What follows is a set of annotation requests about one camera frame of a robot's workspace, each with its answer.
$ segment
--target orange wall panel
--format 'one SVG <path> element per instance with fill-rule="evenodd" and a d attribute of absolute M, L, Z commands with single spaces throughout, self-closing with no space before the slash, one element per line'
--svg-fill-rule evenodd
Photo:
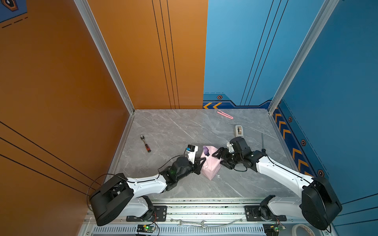
<path fill-rule="evenodd" d="M 207 0 L 88 2 L 136 109 L 202 107 Z"/>
<path fill-rule="evenodd" d="M 108 171 L 129 113 L 74 1 L 27 8 L 0 28 L 0 121 L 89 178 L 0 123 L 1 138 L 83 182 L 0 139 L 1 155 L 80 191 L 0 156 L 2 235 L 75 235 L 86 185 Z"/>
<path fill-rule="evenodd" d="M 134 107 L 170 109 L 152 2 L 88 2 Z"/>
<path fill-rule="evenodd" d="M 201 109 L 208 1 L 168 0 L 167 3 L 180 108 Z"/>

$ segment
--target red screwdriver handle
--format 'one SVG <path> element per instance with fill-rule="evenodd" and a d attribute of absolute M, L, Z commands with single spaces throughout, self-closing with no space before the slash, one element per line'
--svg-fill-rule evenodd
<path fill-rule="evenodd" d="M 150 147 L 148 146 L 148 144 L 145 144 L 145 147 L 146 147 L 146 149 L 147 149 L 147 152 L 151 152 L 151 149 L 150 149 Z"/>

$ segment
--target blue wall panel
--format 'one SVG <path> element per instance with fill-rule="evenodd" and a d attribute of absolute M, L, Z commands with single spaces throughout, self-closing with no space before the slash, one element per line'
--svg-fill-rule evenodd
<path fill-rule="evenodd" d="M 209 0 L 204 93 L 226 94 L 237 106 L 272 99 L 322 4 Z"/>
<path fill-rule="evenodd" d="M 377 1 L 339 1 L 283 97 L 341 203 L 378 193 L 377 12 Z M 376 200 L 343 204 L 340 214 L 377 207 Z M 377 210 L 338 216 L 338 233 L 373 232 L 366 227 L 376 221 L 353 223 L 377 219 Z"/>

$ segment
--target gray marble surface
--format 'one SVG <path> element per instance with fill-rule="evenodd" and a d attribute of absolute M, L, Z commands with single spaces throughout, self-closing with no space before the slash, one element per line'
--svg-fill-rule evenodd
<path fill-rule="evenodd" d="M 289 160 L 265 109 L 222 109 L 234 117 L 221 116 L 214 109 L 201 110 L 136 110 L 130 133 L 117 165 L 117 173 L 127 177 L 146 177 L 158 173 L 157 168 L 176 155 L 182 155 L 188 144 L 197 145 L 200 156 L 204 145 L 226 147 L 234 138 L 235 125 L 242 125 L 244 138 L 252 150 L 261 150 L 261 133 L 264 146 L 274 160 L 290 167 Z M 140 135 L 143 134 L 151 148 L 148 153 Z M 235 167 L 244 170 L 239 164 Z M 190 174 L 177 186 L 152 198 L 194 197 L 261 197 L 295 196 L 288 188 L 268 176 L 248 170 L 237 172 L 221 167 L 213 180 L 203 175 Z"/>

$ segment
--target wrench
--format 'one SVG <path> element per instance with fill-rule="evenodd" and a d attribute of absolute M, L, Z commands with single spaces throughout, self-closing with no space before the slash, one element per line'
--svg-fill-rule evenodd
<path fill-rule="evenodd" d="M 205 222 L 206 221 L 202 221 L 201 223 L 198 223 L 198 222 L 190 222 L 190 221 L 182 221 L 182 220 L 178 220 L 178 226 L 181 226 L 181 225 L 191 225 L 191 226 L 200 226 L 202 228 L 206 228 L 207 225 L 205 225 Z"/>

